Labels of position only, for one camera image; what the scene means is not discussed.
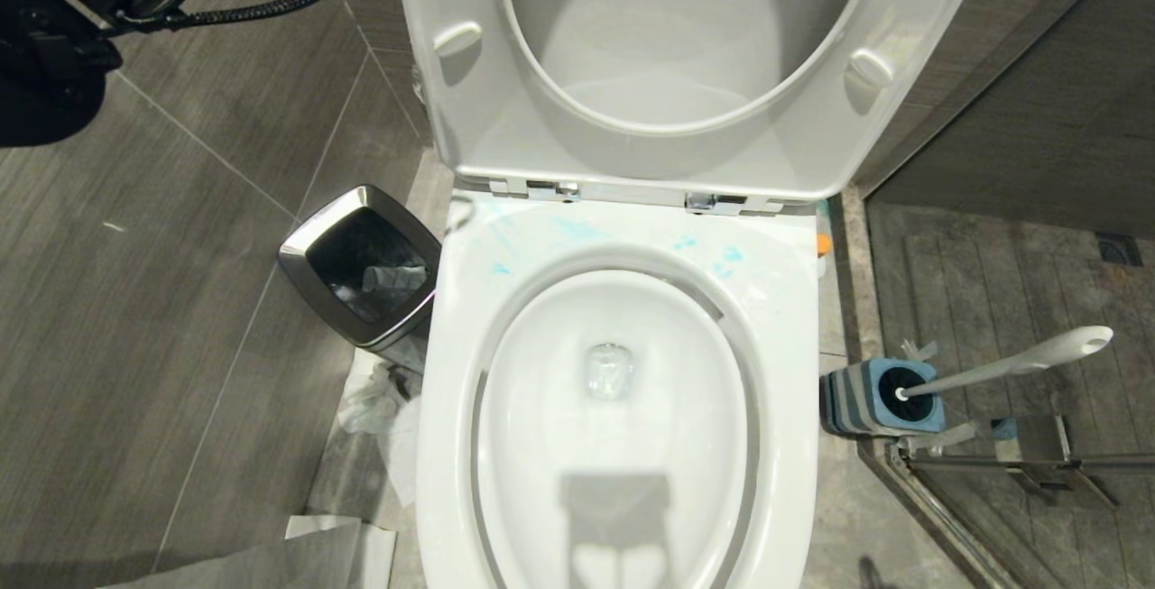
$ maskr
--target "black cable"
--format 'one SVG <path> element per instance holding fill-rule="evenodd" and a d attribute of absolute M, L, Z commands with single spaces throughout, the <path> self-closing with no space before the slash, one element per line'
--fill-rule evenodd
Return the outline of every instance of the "black cable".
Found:
<path fill-rule="evenodd" d="M 117 13 L 117 18 L 122 25 L 112 27 L 104 31 L 105 37 L 119 37 L 128 31 L 157 31 L 157 30 L 184 30 L 186 27 L 222 25 L 225 23 L 244 23 L 248 21 L 261 21 L 261 18 L 273 18 L 283 16 L 307 8 L 320 0 L 275 0 L 261 2 L 259 6 L 247 6 L 246 8 L 228 10 L 200 10 L 200 13 L 185 14 L 184 10 L 163 10 L 144 18 L 132 18 L 124 10 Z"/>

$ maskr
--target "shower floor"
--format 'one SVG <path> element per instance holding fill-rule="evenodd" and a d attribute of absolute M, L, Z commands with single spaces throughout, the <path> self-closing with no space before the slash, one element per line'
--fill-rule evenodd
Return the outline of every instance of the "shower floor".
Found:
<path fill-rule="evenodd" d="M 1088 231 L 880 203 L 867 215 L 891 356 L 936 341 L 931 363 L 949 375 L 1072 327 L 1116 331 L 1078 364 L 945 393 L 949 424 L 1061 415 L 1076 458 L 1155 453 L 1155 270 L 1102 261 Z M 1155 243 L 1139 248 L 1155 264 Z M 1152 477 L 1097 477 L 1110 510 L 1048 507 L 1001 474 L 919 476 L 1028 587 L 1155 587 Z"/>

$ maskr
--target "toilet brush handle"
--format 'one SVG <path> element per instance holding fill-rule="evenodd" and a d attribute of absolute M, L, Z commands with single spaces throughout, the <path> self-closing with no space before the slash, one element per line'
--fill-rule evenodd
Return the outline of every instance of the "toilet brush handle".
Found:
<path fill-rule="evenodd" d="M 949 388 L 959 388 L 960 386 L 978 383 L 1005 375 L 1021 375 L 1045 371 L 1051 366 L 1076 361 L 1085 356 L 1096 353 L 1106 348 L 1113 335 L 1113 330 L 1105 326 L 1075 328 L 1057 337 L 1049 338 L 1026 352 L 1007 356 L 1006 359 L 999 359 L 993 364 L 986 364 L 966 373 L 949 375 L 948 378 L 934 380 L 929 383 L 902 389 L 899 397 L 915 397 L 916 395 L 939 393 Z"/>

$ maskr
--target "tile grout line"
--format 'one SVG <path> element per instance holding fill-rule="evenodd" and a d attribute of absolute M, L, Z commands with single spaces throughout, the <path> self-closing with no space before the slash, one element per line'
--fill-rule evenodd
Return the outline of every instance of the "tile grout line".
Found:
<path fill-rule="evenodd" d="M 378 70 L 380 72 L 381 76 L 383 76 L 386 87 L 388 87 L 389 88 L 389 92 L 393 94 L 393 100 L 395 100 L 395 103 L 397 103 L 397 105 L 400 105 L 401 113 L 403 113 L 403 115 L 405 117 L 405 120 L 409 121 L 409 128 L 413 131 L 413 134 L 417 136 L 417 140 L 420 141 L 422 140 L 420 129 L 417 129 L 417 124 L 416 124 L 416 121 L 413 121 L 413 118 L 411 115 L 409 115 L 409 111 L 405 110 L 405 103 L 403 103 L 403 100 L 401 100 L 400 92 L 397 92 L 397 89 L 394 88 L 393 81 L 389 80 L 388 74 L 386 74 L 385 67 L 381 66 L 381 60 L 377 58 L 375 47 L 373 47 L 373 44 L 370 42 L 368 37 L 366 37 L 365 29 L 360 25 L 360 22 L 357 21 L 357 14 L 353 14 L 353 8 L 352 8 L 352 6 L 349 5 L 349 0 L 342 0 L 342 2 L 344 3 L 345 10 L 346 10 L 346 13 L 349 13 L 350 18 L 353 18 L 353 25 L 357 27 L 357 33 L 360 35 L 362 42 L 364 42 L 365 43 L 365 47 L 368 49 L 368 54 L 372 55 L 373 64 L 377 65 Z"/>
<path fill-rule="evenodd" d="M 193 141 L 195 141 L 196 144 L 202 146 L 202 148 L 204 148 L 209 154 L 211 154 L 214 158 L 217 158 L 217 161 L 221 163 L 221 165 L 226 166 L 226 169 L 230 172 L 232 172 L 237 177 L 239 177 L 241 179 L 241 181 L 247 182 L 254 191 L 256 191 L 258 193 L 260 193 L 261 195 L 263 195 L 264 199 L 268 199 L 269 203 L 273 203 L 273 206 L 277 207 L 282 213 L 284 213 L 288 216 L 292 216 L 293 219 L 297 218 L 297 215 L 293 215 L 292 213 L 290 213 L 289 209 L 285 208 L 284 206 L 282 206 L 281 202 L 278 202 L 276 199 L 274 199 L 271 194 L 264 192 L 262 189 L 262 187 L 258 186 L 255 182 L 253 182 L 252 179 L 249 179 L 248 177 L 246 177 L 240 170 L 237 170 L 237 167 L 234 165 L 232 165 L 231 163 L 229 163 L 226 161 L 226 158 L 224 158 L 223 156 L 221 156 L 217 152 L 217 150 L 213 149 L 206 141 L 202 141 L 201 137 L 199 137 L 196 134 L 194 134 L 193 129 L 189 129 L 188 127 L 186 127 L 185 124 L 184 124 L 184 121 L 177 120 L 177 117 L 174 117 L 174 115 L 172 115 L 172 113 L 169 113 L 167 111 L 165 111 L 165 109 L 159 103 L 157 103 L 156 99 L 152 99 L 148 95 L 148 92 L 144 92 L 143 90 L 141 90 L 141 88 L 137 87 L 132 80 L 129 80 L 128 76 L 125 76 L 124 72 L 117 70 L 116 74 L 117 74 L 117 76 L 119 76 L 119 79 L 125 84 L 128 84 L 128 87 L 132 88 L 132 90 L 136 91 L 136 94 L 139 96 L 141 96 L 142 98 L 144 98 L 144 100 L 147 100 L 147 103 L 149 105 L 152 105 L 152 109 L 156 109 L 158 112 L 161 112 L 162 115 L 164 115 L 165 118 L 169 119 L 169 121 L 172 121 L 173 125 L 177 125 L 177 127 L 179 127 L 184 133 L 188 134 L 188 137 L 191 137 Z"/>
<path fill-rule="evenodd" d="M 297 214 L 293 215 L 293 219 L 299 219 L 301 211 L 305 210 L 305 203 L 308 202 L 308 195 L 313 192 L 313 184 L 316 182 L 318 174 L 321 173 L 321 167 L 325 165 L 325 158 L 329 156 L 329 148 L 333 147 L 333 139 L 337 136 L 337 131 L 341 129 L 341 121 L 345 118 L 345 112 L 349 111 L 349 103 L 353 99 L 353 94 L 357 92 L 357 85 L 360 83 L 360 79 L 364 75 L 365 66 L 368 64 L 368 54 L 362 58 L 360 67 L 357 69 L 357 76 L 353 77 L 352 87 L 349 87 L 349 95 L 345 96 L 345 103 L 341 105 L 341 113 L 337 114 L 337 121 L 334 121 L 333 129 L 329 132 L 329 137 L 325 141 L 325 148 L 321 150 L 321 158 L 318 158 L 316 166 L 313 169 L 313 176 L 308 179 L 308 186 L 305 187 L 305 194 L 300 197 L 300 206 L 297 207 Z"/>
<path fill-rule="evenodd" d="M 1098 279 L 1096 277 L 1096 271 L 1095 271 L 1096 263 L 1094 261 L 1086 261 L 1083 264 L 1085 264 L 1085 267 L 1087 267 L 1087 270 L 1090 273 L 1090 284 L 1094 288 L 1096 297 L 1097 298 L 1103 298 L 1103 296 L 1105 293 L 1110 293 L 1111 294 L 1111 299 L 1115 300 L 1115 301 L 1118 301 L 1118 297 L 1115 293 L 1112 293 L 1110 290 L 1103 289 L 1100 285 L 1100 282 L 1098 282 Z M 1101 321 L 1100 325 L 1101 326 L 1105 326 L 1105 325 L 1109 323 L 1108 319 L 1106 319 L 1106 312 L 1104 311 L 1104 307 L 1105 307 L 1105 305 L 1102 306 L 1102 307 L 1100 307 L 1100 310 L 1098 310 L 1098 316 L 1097 316 L 1097 319 L 1100 319 L 1100 321 Z M 1115 372 L 1118 373 L 1118 380 L 1119 380 L 1118 386 L 1120 388 L 1123 388 L 1124 392 L 1126 392 L 1126 382 L 1123 381 L 1123 364 L 1119 363 L 1119 351 L 1115 350 L 1115 348 L 1112 348 L 1110 355 L 1111 355 L 1111 359 L 1115 360 Z M 1134 438 L 1135 452 L 1142 452 L 1142 446 L 1139 443 L 1139 433 L 1141 433 L 1141 431 L 1139 428 L 1137 428 L 1137 425 L 1135 425 L 1135 412 L 1131 410 L 1131 398 L 1130 397 L 1124 397 L 1123 398 L 1123 408 L 1127 410 L 1127 422 L 1131 424 L 1131 432 L 1132 432 L 1131 435 L 1132 435 L 1132 438 Z M 1119 543 L 1119 550 L 1120 551 L 1123 550 L 1123 543 L 1122 542 Z"/>
<path fill-rule="evenodd" d="M 401 113 L 403 113 L 403 115 L 405 117 L 405 120 L 409 121 L 409 128 L 413 131 L 413 135 L 417 136 L 418 141 L 420 141 L 422 140 L 422 133 L 419 132 L 419 129 L 417 129 L 417 124 L 416 124 L 416 121 L 413 121 L 413 118 L 411 115 L 409 115 L 408 111 L 405 111 L 405 103 L 403 103 L 403 100 L 401 100 L 401 96 L 398 95 L 396 88 L 393 87 L 393 81 L 389 80 L 389 76 L 385 72 L 385 67 L 381 66 L 381 60 L 377 58 L 377 51 L 374 51 L 373 46 L 371 45 L 371 43 L 368 43 L 368 37 L 366 37 L 365 31 L 362 30 L 362 27 L 359 24 L 357 25 L 357 30 L 360 32 L 362 38 L 365 42 L 365 45 L 368 47 L 368 54 L 372 55 L 373 64 L 377 65 L 378 70 L 380 72 L 381 76 L 383 76 L 386 87 L 388 87 L 389 88 L 389 92 L 393 94 L 393 100 L 395 100 L 395 103 L 397 103 L 398 107 L 401 107 Z"/>
<path fill-rule="evenodd" d="M 185 499 L 185 491 L 188 489 L 188 482 L 193 478 L 193 470 L 196 469 L 196 461 L 201 456 L 201 450 L 204 448 L 204 441 L 208 440 L 209 428 L 213 426 L 213 418 L 216 417 L 217 409 L 221 408 L 221 402 L 224 400 L 224 392 L 229 388 L 229 381 L 232 379 L 232 373 L 237 367 L 237 361 L 240 360 L 240 353 L 245 349 L 245 343 L 248 341 L 248 334 L 253 330 L 253 325 L 256 323 L 256 314 L 261 311 L 261 305 L 264 304 L 264 297 L 269 292 L 269 285 L 273 284 L 273 276 L 277 273 L 277 264 L 273 264 L 269 269 L 269 275 L 264 277 L 264 286 L 261 288 L 261 296 L 256 298 L 256 306 L 253 307 L 252 315 L 248 316 L 248 325 L 245 326 L 245 333 L 240 337 L 240 343 L 237 344 L 237 351 L 232 356 L 232 361 L 229 364 L 229 372 L 225 373 L 224 380 L 221 383 L 221 390 L 217 392 L 216 401 L 213 403 L 213 410 L 209 411 L 208 420 L 206 420 L 204 428 L 201 431 L 201 439 L 196 442 L 196 449 L 193 452 L 193 458 L 188 463 L 188 471 L 185 472 L 185 482 L 180 484 L 180 491 L 177 493 L 177 502 L 172 506 L 172 514 L 169 515 L 169 523 L 164 527 L 164 535 L 161 537 L 161 545 L 157 547 L 156 558 L 152 559 L 152 567 L 149 569 L 149 575 L 156 573 L 157 567 L 161 566 L 161 557 L 164 556 L 164 547 L 169 543 L 169 535 L 172 534 L 172 525 L 177 521 L 177 513 L 180 510 L 180 504 Z"/>
<path fill-rule="evenodd" d="M 991 331 L 994 334 L 994 349 L 998 350 L 999 356 L 1004 356 L 1003 355 L 1003 343 L 999 343 L 999 331 L 998 331 L 998 329 L 996 328 L 996 325 L 994 325 L 994 305 L 991 303 L 991 294 L 990 294 L 990 289 L 991 288 L 990 288 L 990 283 L 989 283 L 989 276 L 986 275 L 986 268 L 983 267 L 983 253 L 978 248 L 978 244 L 975 243 L 974 239 L 969 239 L 967 241 L 970 244 L 970 247 L 975 249 L 975 260 L 977 260 L 977 262 L 978 262 L 978 277 L 982 278 L 982 281 L 983 281 L 983 290 L 985 292 L 983 294 L 983 297 L 986 298 L 986 318 L 990 319 L 990 321 L 991 321 Z M 1003 380 L 1001 380 L 1003 394 L 1006 396 L 1006 400 L 1007 400 L 1007 410 L 1011 411 L 1012 416 L 1014 416 L 1015 415 L 1014 413 L 1014 403 L 1011 400 L 1011 382 L 1008 380 L 1009 380 L 1009 378 L 1003 378 Z M 1033 524 L 1027 524 L 1027 525 L 1031 525 L 1031 528 L 1033 528 L 1033 530 L 1031 530 L 1031 538 L 1034 538 L 1034 527 L 1033 527 Z"/>

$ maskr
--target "toilet brush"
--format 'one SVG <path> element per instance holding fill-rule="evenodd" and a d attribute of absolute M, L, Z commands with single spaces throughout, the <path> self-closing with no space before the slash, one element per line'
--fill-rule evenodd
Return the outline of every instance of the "toilet brush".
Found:
<path fill-rule="evenodd" d="M 1112 335 L 1103 326 L 1076 328 L 1020 355 L 942 379 L 925 361 L 866 359 L 820 380 L 822 425 L 837 434 L 939 433 L 946 428 L 940 392 L 1075 361 L 1105 348 Z"/>
<path fill-rule="evenodd" d="M 986 364 L 966 373 L 949 375 L 946 379 L 909 388 L 895 388 L 894 396 L 900 401 L 907 402 L 919 395 L 940 393 L 952 388 L 996 380 L 1006 375 L 1022 375 L 1045 371 L 1052 366 L 1070 364 L 1071 361 L 1082 359 L 1085 356 L 1103 350 L 1108 343 L 1111 343 L 1113 335 L 1113 330 L 1105 326 L 1075 328 L 1057 337 L 1049 338 L 1026 352 L 1007 356 L 1006 359 L 999 359 L 993 364 Z"/>

